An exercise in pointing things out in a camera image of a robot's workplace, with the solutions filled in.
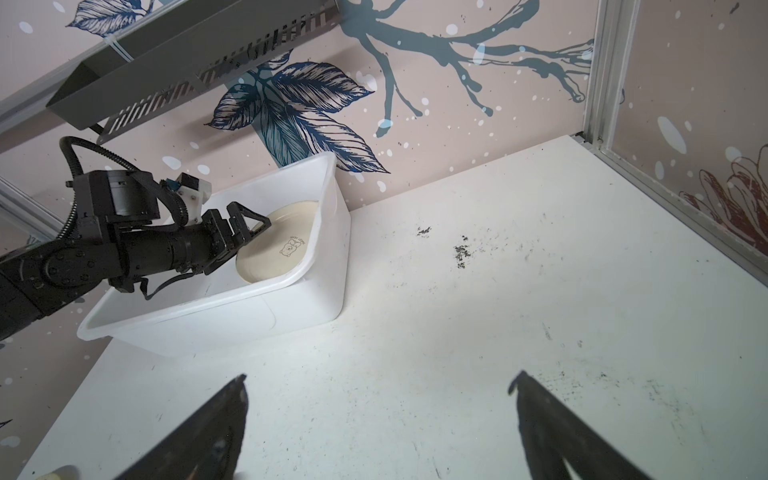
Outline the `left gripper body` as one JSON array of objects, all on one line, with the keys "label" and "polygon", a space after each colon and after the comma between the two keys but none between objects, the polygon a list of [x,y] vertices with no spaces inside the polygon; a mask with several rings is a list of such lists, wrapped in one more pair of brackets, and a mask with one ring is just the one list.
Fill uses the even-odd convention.
[{"label": "left gripper body", "polygon": [[208,210],[200,224],[180,227],[184,247],[179,272],[186,275],[210,275],[236,255],[240,246],[240,221],[228,219],[218,210]]}]

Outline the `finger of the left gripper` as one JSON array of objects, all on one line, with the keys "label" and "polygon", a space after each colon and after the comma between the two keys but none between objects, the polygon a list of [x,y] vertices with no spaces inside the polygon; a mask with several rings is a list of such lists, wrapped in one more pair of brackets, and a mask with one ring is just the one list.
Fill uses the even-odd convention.
[{"label": "finger of the left gripper", "polygon": [[247,245],[271,227],[271,220],[267,216],[256,213],[239,202],[230,202],[227,212],[236,249]]}]

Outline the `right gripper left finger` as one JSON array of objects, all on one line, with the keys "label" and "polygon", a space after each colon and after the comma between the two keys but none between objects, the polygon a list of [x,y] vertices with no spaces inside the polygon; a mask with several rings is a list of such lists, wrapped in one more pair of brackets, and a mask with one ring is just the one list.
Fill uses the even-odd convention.
[{"label": "right gripper left finger", "polygon": [[241,374],[120,473],[119,479],[212,479],[236,477],[249,407]]}]

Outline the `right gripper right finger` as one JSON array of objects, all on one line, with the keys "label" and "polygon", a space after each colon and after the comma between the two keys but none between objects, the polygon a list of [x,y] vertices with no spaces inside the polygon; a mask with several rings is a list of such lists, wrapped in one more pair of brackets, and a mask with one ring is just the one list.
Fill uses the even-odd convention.
[{"label": "right gripper right finger", "polygon": [[518,430],[533,479],[646,479],[648,475],[527,372],[510,383]]}]

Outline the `cream round plate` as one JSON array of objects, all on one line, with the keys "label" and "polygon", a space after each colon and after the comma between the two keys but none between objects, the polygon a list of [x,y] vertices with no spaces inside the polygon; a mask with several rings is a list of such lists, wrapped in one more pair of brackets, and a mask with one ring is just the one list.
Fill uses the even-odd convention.
[{"label": "cream round plate", "polygon": [[317,209],[317,201],[301,201],[272,212],[270,228],[237,254],[240,277],[258,283],[293,270],[306,254]]}]

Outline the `small yellowish saucer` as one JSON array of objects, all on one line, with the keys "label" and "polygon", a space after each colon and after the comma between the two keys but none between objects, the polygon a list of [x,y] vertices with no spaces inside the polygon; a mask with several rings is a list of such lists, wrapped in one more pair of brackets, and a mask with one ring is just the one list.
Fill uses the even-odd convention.
[{"label": "small yellowish saucer", "polygon": [[36,480],[80,480],[80,470],[74,465],[64,465],[43,474]]}]

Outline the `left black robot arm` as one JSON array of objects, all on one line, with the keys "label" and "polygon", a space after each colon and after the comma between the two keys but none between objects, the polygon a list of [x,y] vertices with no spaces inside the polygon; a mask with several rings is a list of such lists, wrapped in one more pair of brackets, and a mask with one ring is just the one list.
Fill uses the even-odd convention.
[{"label": "left black robot arm", "polygon": [[204,209],[209,183],[189,175],[157,181],[123,157],[74,136],[60,139],[74,193],[57,236],[1,258],[1,337],[48,317],[102,282],[146,300],[161,289],[210,275],[267,231],[268,217],[233,201],[226,216]]}]

